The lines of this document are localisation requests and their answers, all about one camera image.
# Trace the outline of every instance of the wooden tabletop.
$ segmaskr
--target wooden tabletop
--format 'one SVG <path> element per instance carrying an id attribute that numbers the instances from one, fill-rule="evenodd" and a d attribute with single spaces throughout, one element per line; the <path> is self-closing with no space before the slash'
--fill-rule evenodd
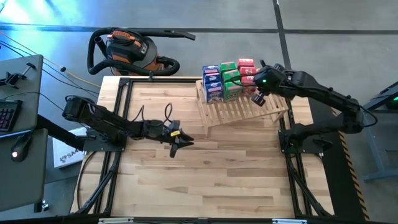
<path id="1" fill-rule="evenodd" d="M 104 77 L 99 94 L 98 104 L 111 111 L 119 78 Z M 169 145 L 129 139 L 119 167 L 112 216 L 294 217 L 285 158 L 277 138 L 279 123 L 269 116 L 238 121 L 214 127 L 207 138 L 196 100 L 195 83 L 134 84 L 128 119 L 133 119 L 142 105 L 145 119 L 164 119 L 164 108 L 172 103 L 171 119 L 181 121 L 195 144 L 178 150 L 172 159 Z M 306 98 L 295 98 L 292 105 L 297 123 L 312 123 Z M 103 157 L 104 153 L 97 153 L 86 167 L 81 203 L 98 185 Z M 302 157 L 309 189 L 333 213 L 321 160 L 311 154 Z M 105 192 L 102 209 L 108 188 Z M 298 196 L 304 210 L 299 190 Z M 75 200 L 72 212 L 76 210 Z"/>

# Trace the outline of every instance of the concrete floor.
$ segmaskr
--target concrete floor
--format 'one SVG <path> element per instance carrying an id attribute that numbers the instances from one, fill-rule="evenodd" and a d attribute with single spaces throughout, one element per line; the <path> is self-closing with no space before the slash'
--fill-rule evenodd
<path id="1" fill-rule="evenodd" d="M 279 0 L 279 4 L 285 29 L 398 29 L 398 2 L 395 0 Z M 9 0 L 0 13 L 0 21 L 84 27 L 277 29 L 272 0 Z M 101 84 L 104 75 L 110 75 L 109 70 L 94 76 L 86 70 L 89 32 L 26 29 L 3 32 L 97 85 Z M 200 75 L 202 65 L 241 57 L 254 58 L 257 62 L 259 59 L 267 63 L 284 62 L 278 34 L 251 32 L 195 33 L 197 40 L 194 42 L 154 40 L 161 55 L 176 58 L 181 63 L 178 75 Z M 0 40 L 15 45 L 1 35 Z M 350 94 L 362 104 L 397 81 L 396 35 L 287 34 L 286 42 L 293 69 L 305 70 L 320 83 Z M 0 50 L 0 60 L 14 57 L 17 55 L 13 52 Z M 101 54 L 96 52 L 96 61 L 101 59 Z M 76 82 L 83 88 L 99 91 L 86 83 Z M 90 96 L 46 74 L 43 74 L 41 91 L 61 107 L 67 94 Z M 65 121 L 61 112 L 44 98 L 40 98 L 39 113 L 65 129 L 79 126 Z M 371 220 L 395 223 L 398 220 L 398 178 L 364 183 L 361 177 L 375 171 L 370 150 L 363 134 L 347 136 L 347 141 Z M 28 205 L 1 212 L 0 220 L 67 214 L 75 183 L 76 178 L 70 178 L 45 186 L 45 199 L 50 202 L 47 212 L 33 214 L 33 206 Z"/>

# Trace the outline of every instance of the blue box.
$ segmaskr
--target blue box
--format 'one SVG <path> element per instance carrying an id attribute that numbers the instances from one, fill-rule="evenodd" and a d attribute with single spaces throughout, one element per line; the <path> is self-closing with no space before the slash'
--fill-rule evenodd
<path id="1" fill-rule="evenodd" d="M 202 67 L 203 74 L 218 73 L 220 72 L 220 67 L 218 65 L 207 65 Z"/>
<path id="2" fill-rule="evenodd" d="M 207 84 L 221 82 L 221 75 L 219 73 L 203 74 L 203 81 Z"/>
<path id="3" fill-rule="evenodd" d="M 221 82 L 204 83 L 203 87 L 206 103 L 219 103 L 223 101 L 223 85 Z"/>

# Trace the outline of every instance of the yellow wire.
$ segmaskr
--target yellow wire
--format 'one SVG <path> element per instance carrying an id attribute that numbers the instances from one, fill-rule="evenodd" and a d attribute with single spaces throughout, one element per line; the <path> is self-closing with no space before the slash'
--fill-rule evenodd
<path id="1" fill-rule="evenodd" d="M 21 46 L 24 47 L 25 49 L 30 50 L 30 51 L 33 52 L 34 54 L 38 54 L 38 53 L 34 52 L 33 50 L 29 49 L 28 47 L 26 47 L 25 45 L 23 45 L 23 44 L 19 43 L 18 41 L 12 39 L 11 37 L 9 37 L 8 35 L 6 35 L 5 33 L 3 33 L 3 32 L 0 31 L 0 34 L 3 35 L 3 36 L 5 36 L 5 37 L 8 38 L 9 40 L 11 40 L 11 41 L 13 41 L 13 42 L 15 42 L 15 43 L 21 45 Z M 44 60 L 50 62 L 51 64 L 53 64 L 53 65 L 57 66 L 59 69 L 61 69 L 61 66 L 57 65 L 55 62 L 52 62 L 52 61 L 50 61 L 50 60 L 47 59 L 47 58 L 44 58 Z M 95 83 L 92 83 L 92 82 L 89 82 L 89 81 L 87 81 L 87 80 L 84 80 L 84 79 L 78 77 L 77 75 L 74 75 L 72 72 L 68 72 L 68 70 L 65 70 L 65 73 L 68 74 L 68 75 L 71 75 L 71 76 L 75 77 L 76 79 L 78 79 L 78 80 L 80 80 L 80 81 L 82 81 L 82 82 L 85 82 L 85 83 L 90 84 L 90 85 L 93 85 L 93 86 L 97 86 L 98 88 L 101 88 L 99 85 L 97 85 L 97 84 L 95 84 Z"/>

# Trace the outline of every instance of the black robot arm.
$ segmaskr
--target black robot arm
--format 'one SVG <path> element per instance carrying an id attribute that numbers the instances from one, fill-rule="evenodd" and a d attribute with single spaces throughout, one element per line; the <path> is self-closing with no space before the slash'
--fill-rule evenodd
<path id="1" fill-rule="evenodd" d="M 69 120 L 85 123 L 103 134 L 109 143 L 122 141 L 123 136 L 132 139 L 151 139 L 172 145 L 170 157 L 174 157 L 177 149 L 193 145 L 193 138 L 180 129 L 180 121 L 171 121 L 168 126 L 160 120 L 128 121 L 96 105 L 88 98 L 67 96 L 67 104 L 62 116 Z"/>
<path id="2" fill-rule="evenodd" d="M 262 95 L 272 93 L 290 100 L 295 96 L 310 97 L 341 111 L 333 119 L 309 125 L 294 124 L 291 129 L 285 130 L 285 142 L 290 146 L 300 147 L 304 139 L 314 134 L 332 131 L 353 134 L 364 128 L 363 114 L 357 100 L 320 85 L 306 72 L 285 70 L 279 64 L 273 67 L 266 65 L 255 74 L 254 83 Z"/>

